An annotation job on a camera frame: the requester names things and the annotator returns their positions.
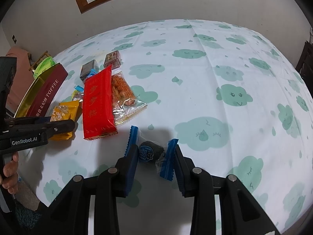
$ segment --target green plastic bag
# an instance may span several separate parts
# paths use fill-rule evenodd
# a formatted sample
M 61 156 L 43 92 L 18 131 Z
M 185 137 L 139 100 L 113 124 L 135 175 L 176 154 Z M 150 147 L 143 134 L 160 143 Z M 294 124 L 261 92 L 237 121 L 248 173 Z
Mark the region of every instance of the green plastic bag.
M 55 65 L 55 61 L 53 61 L 53 58 L 51 56 L 44 59 L 35 69 L 34 71 L 34 78 L 38 78 L 38 76 L 43 73 L 44 71 L 48 70 L 50 67 Z

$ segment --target pink cloth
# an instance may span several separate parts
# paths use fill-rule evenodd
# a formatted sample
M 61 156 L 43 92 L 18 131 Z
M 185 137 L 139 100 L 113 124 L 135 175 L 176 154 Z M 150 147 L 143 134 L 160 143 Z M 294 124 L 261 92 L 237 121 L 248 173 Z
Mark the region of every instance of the pink cloth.
M 7 53 L 7 57 L 17 58 L 16 74 L 11 86 L 9 96 L 7 97 L 7 105 L 15 112 L 21 103 L 34 78 L 32 72 L 29 71 L 28 52 L 19 47 L 12 47 Z

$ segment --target small box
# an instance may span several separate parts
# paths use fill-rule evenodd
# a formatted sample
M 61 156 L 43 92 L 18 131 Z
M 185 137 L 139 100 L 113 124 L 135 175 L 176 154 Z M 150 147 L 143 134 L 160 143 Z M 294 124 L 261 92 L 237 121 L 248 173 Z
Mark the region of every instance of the small box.
M 90 62 L 85 63 L 81 67 L 79 78 L 81 79 L 82 82 L 85 81 L 85 79 L 87 78 L 87 76 L 89 75 L 89 73 L 90 73 L 90 71 L 92 69 L 94 69 L 96 71 L 96 73 L 99 72 L 99 67 L 97 66 L 97 61 L 96 60 L 91 60 Z
M 106 55 L 104 61 L 104 68 L 112 65 L 112 70 L 121 66 L 121 55 L 119 51 L 114 51 Z

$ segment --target blue round label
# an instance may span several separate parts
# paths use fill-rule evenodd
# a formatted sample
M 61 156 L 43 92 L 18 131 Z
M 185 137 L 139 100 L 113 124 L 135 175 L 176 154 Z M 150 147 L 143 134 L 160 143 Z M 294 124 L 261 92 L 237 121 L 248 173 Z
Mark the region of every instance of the blue round label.
M 154 152 L 149 146 L 141 146 L 139 148 L 139 162 L 146 163 L 153 160 Z

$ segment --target power outlet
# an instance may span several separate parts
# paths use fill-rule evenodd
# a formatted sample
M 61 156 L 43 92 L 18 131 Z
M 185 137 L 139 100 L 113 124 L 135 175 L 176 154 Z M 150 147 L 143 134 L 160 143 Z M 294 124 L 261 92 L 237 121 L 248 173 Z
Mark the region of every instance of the power outlet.
M 14 35 L 12 36 L 12 40 L 14 41 L 14 44 L 16 44 L 17 40 Z

